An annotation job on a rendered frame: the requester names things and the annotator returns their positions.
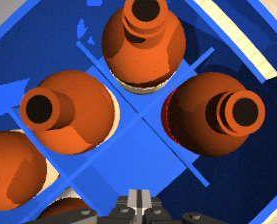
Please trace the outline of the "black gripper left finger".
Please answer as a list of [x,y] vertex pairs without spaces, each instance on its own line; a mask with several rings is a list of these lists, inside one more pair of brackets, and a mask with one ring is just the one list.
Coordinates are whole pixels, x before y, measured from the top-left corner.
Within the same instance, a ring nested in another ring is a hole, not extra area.
[[139,209],[139,189],[129,189],[128,196],[117,198],[108,217],[97,217],[91,208],[78,208],[21,224],[139,224]]

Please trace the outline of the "dark blue crate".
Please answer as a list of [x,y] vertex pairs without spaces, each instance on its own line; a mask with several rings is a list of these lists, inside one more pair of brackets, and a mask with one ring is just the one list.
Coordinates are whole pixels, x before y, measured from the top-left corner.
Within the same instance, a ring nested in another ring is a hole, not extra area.
[[[99,217],[109,215],[129,189],[149,190],[150,197],[159,198],[163,209],[178,220],[198,212],[229,224],[262,224],[277,209],[277,76],[266,79],[194,0],[165,1],[184,29],[186,50],[170,80],[149,95],[124,90],[102,54],[104,27],[126,0],[27,0],[0,26],[0,131],[22,129],[61,175],[25,205],[0,211],[0,224],[35,220],[69,186]],[[277,72],[277,20],[267,8],[259,0],[212,1]],[[29,90],[63,70],[94,76],[120,107],[116,132],[80,155],[47,149],[19,113]],[[220,157],[188,151],[161,125],[166,97],[203,72],[235,78],[265,106],[261,127],[238,149]]]

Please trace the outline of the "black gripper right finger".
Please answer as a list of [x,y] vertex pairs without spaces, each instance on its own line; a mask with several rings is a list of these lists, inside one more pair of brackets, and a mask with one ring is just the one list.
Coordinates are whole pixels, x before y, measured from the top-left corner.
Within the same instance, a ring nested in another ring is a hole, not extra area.
[[139,206],[139,224],[229,224],[197,212],[183,214],[182,220],[172,219],[168,211],[162,209],[161,200],[150,197],[149,190],[139,189]]

